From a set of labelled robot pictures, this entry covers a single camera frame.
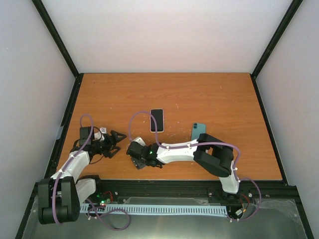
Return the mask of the teal phone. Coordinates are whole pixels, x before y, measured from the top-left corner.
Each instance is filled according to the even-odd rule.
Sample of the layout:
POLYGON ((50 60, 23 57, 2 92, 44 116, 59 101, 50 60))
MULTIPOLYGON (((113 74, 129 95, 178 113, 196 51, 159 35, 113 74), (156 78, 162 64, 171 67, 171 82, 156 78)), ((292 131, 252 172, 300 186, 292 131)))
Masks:
POLYGON ((191 140, 198 139, 202 133, 206 133, 206 125, 198 122, 193 123, 191 131, 191 140))

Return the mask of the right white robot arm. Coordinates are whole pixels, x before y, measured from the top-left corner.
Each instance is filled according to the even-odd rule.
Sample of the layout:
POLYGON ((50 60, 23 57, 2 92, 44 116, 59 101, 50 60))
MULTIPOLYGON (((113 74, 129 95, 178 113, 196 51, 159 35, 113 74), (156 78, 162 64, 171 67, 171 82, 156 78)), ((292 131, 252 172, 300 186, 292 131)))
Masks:
POLYGON ((195 162, 219 178, 225 193, 237 194, 239 191, 236 161, 240 157, 240 150, 206 133, 200 134, 197 139, 175 144, 156 142, 146 145, 138 137, 130 143, 127 155, 134 160, 137 168, 162 168, 174 162, 195 162))

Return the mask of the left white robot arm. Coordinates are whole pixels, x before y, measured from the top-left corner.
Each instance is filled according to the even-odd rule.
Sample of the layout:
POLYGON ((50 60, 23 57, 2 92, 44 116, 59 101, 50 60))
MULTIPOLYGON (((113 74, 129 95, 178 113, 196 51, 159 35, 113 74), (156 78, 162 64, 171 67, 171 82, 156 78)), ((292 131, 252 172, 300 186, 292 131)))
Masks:
POLYGON ((103 197, 98 176, 80 178, 80 174, 95 155, 112 158, 120 150, 117 143, 125 138, 125 134, 114 130, 107 133, 105 128, 97 133, 92 126, 79 129, 79 139, 63 166, 38 183, 38 220, 42 225, 74 222, 88 197, 95 201, 103 197))

